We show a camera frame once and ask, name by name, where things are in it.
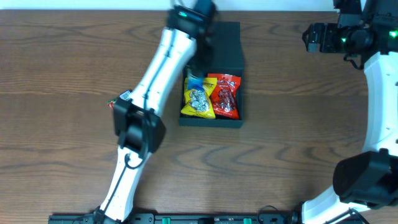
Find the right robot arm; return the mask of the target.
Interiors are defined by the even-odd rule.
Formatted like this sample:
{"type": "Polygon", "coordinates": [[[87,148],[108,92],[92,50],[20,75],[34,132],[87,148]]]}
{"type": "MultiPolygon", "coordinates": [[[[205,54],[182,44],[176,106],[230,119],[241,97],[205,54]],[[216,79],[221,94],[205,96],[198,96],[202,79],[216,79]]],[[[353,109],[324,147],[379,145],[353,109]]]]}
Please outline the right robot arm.
{"type": "Polygon", "coordinates": [[[397,205],[397,2],[334,0],[336,23],[313,23],[303,33],[308,52],[360,61],[368,86],[368,122],[360,154],[340,161],[333,183],[304,202],[295,223],[363,221],[363,213],[397,205]]]}

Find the black gift box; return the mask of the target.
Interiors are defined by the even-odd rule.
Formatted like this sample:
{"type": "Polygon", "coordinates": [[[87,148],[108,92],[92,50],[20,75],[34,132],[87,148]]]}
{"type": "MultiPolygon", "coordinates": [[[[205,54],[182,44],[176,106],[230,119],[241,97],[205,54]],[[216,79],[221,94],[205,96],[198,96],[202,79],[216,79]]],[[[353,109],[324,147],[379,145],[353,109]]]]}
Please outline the black gift box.
{"type": "MultiPolygon", "coordinates": [[[[206,69],[205,77],[209,73],[223,73],[241,77],[244,80],[244,54],[241,45],[241,33],[239,22],[214,23],[212,47],[213,60],[206,69]]],[[[205,119],[196,116],[180,114],[178,122],[180,126],[196,126],[209,128],[240,128],[244,123],[244,85],[240,85],[236,94],[236,102],[239,119],[229,119],[224,116],[216,116],[215,119],[205,119]]]]}

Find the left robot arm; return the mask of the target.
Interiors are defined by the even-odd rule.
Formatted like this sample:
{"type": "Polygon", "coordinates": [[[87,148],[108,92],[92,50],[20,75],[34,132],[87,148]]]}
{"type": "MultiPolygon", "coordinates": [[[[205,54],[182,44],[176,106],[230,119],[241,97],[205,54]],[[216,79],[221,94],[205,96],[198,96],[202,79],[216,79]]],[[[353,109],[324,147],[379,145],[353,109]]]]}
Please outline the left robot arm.
{"type": "Polygon", "coordinates": [[[118,159],[108,194],[85,223],[124,223],[144,166],[165,136],[161,120],[171,89],[186,64],[208,43],[216,14],[212,0],[197,1],[193,8],[173,5],[157,51],[142,80],[113,106],[118,159]]]}

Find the red dried fruit bag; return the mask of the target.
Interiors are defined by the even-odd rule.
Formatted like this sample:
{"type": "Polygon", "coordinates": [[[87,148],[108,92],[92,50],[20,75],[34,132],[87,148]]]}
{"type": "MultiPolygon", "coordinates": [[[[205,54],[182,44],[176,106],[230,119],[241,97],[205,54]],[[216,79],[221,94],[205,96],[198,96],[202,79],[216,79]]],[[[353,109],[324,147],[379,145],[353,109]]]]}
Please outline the red dried fruit bag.
{"type": "Polygon", "coordinates": [[[236,92],[240,87],[241,77],[230,74],[209,73],[208,78],[217,79],[215,89],[210,96],[215,115],[239,119],[236,92]]]}

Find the blue Oreo cookie pack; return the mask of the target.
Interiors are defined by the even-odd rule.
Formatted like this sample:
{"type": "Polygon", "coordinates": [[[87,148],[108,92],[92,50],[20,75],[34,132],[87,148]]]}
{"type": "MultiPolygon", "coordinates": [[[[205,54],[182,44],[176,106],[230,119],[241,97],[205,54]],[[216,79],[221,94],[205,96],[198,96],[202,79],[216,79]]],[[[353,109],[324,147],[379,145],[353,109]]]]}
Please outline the blue Oreo cookie pack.
{"type": "Polygon", "coordinates": [[[187,89],[203,91],[204,74],[201,70],[189,70],[187,73],[187,89]]]}

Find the yellow sunflower seed bag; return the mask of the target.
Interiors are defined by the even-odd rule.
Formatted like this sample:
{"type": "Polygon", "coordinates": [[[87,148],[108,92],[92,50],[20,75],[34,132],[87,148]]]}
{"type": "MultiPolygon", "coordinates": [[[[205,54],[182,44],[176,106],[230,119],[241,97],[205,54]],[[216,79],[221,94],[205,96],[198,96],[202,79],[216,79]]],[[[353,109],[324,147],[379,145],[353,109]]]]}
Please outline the yellow sunflower seed bag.
{"type": "Polygon", "coordinates": [[[215,119],[216,116],[210,96],[216,84],[216,78],[204,78],[201,88],[193,87],[188,89],[188,78],[186,78],[183,91],[183,99],[185,102],[180,110],[181,114],[205,119],[215,119]]]}

